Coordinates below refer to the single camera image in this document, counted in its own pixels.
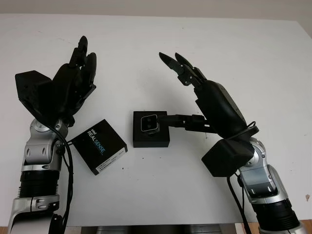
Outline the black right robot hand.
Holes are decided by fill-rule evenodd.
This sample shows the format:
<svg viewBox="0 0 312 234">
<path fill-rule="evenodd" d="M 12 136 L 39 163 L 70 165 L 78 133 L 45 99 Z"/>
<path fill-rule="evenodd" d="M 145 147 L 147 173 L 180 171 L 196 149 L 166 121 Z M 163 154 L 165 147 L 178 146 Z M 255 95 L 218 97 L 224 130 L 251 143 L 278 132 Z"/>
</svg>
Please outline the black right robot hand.
<svg viewBox="0 0 312 234">
<path fill-rule="evenodd" d="M 182 55 L 172 58 L 162 52 L 160 59 L 177 74 L 179 81 L 193 85 L 195 101 L 214 133 L 229 138 L 247 129 L 247 123 L 227 90 L 220 84 L 206 79 L 201 70 L 191 65 Z"/>
</svg>

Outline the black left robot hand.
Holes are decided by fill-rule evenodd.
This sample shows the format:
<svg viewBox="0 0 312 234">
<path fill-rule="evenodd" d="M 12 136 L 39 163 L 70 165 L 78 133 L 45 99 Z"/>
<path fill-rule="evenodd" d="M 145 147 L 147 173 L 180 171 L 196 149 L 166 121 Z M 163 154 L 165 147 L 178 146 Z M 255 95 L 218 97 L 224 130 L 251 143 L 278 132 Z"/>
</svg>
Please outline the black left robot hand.
<svg viewBox="0 0 312 234">
<path fill-rule="evenodd" d="M 63 64 L 52 80 L 57 96 L 54 103 L 57 118 L 62 119 L 68 127 L 74 125 L 74 115 L 96 89 L 97 56 L 93 52 L 87 54 L 87 47 L 88 40 L 82 36 L 69 63 Z"/>
</svg>

